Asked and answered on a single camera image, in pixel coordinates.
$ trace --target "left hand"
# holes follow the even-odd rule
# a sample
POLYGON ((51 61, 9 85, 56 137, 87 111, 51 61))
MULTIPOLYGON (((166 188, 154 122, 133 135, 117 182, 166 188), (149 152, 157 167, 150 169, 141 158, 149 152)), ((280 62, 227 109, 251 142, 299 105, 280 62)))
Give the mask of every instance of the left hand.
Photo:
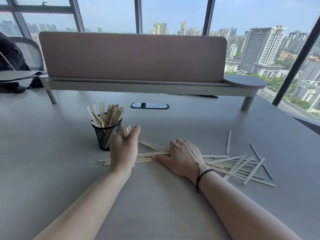
POLYGON ((126 140, 123 138, 122 130, 111 137, 110 168, 112 172, 130 176, 131 169, 137 159, 139 134, 140 126, 136 125, 126 140))

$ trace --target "hand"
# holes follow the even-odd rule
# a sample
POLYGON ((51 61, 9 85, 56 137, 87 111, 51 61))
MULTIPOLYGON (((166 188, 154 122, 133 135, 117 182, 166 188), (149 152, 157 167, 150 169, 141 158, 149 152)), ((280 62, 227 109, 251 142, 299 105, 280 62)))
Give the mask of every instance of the hand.
POLYGON ((198 167, 200 174, 209 169, 205 164, 198 147, 187 140, 172 140, 169 143, 171 157, 154 155, 152 159, 167 166, 172 172, 182 177, 187 177, 196 184, 198 167))
POLYGON ((122 130, 111 137, 110 169, 112 172, 130 176, 131 169, 137 159, 139 134, 140 126, 136 125, 126 140, 123 138, 122 130))

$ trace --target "sky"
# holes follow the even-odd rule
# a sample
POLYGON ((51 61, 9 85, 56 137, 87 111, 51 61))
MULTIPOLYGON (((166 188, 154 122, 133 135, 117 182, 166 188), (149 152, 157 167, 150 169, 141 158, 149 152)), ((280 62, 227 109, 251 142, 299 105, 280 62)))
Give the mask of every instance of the sky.
MULTIPOLYGON (((69 5, 68 0, 17 0, 21 5, 69 5)), ((201 30, 208 0, 141 0, 142 29, 148 33, 153 23, 167 23, 175 34, 182 21, 187 28, 201 30)), ((136 32, 134 0, 78 0, 82 21, 86 28, 104 32, 136 32)), ((216 0, 210 31, 237 28, 243 35, 253 27, 283 25, 286 34, 295 30, 309 33, 320 15, 320 0, 216 0)), ((26 22, 55 24, 58 29, 75 28, 73 15, 24 14, 26 22)), ((1 20, 9 20, 10 13, 0 13, 1 20)))

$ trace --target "desk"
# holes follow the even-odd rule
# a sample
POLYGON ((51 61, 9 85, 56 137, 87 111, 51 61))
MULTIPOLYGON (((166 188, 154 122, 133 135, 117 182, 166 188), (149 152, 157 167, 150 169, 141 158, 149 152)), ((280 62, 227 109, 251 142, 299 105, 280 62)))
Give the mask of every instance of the desk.
MULTIPOLYGON (((167 94, 45 91, 0 112, 0 239, 35 237, 106 172, 86 106, 124 106, 123 125, 141 125, 139 139, 167 146, 183 138, 202 154, 266 158, 276 188, 229 181, 304 240, 319 237, 320 136, 257 96, 248 112, 242 99, 167 94), (133 102, 167 103, 168 110, 130 109, 133 102)), ((267 179, 263 168, 259 175, 267 179)), ((230 239, 194 185, 157 162, 137 163, 103 223, 102 239, 230 239)))

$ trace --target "forearm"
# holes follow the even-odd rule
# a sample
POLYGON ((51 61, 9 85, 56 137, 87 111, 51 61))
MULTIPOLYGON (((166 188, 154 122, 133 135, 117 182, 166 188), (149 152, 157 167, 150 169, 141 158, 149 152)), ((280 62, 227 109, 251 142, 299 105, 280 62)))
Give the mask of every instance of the forearm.
POLYGON ((292 230, 215 172, 199 188, 233 240, 301 240, 292 230))
POLYGON ((34 240, 93 240, 128 177, 101 177, 34 240))

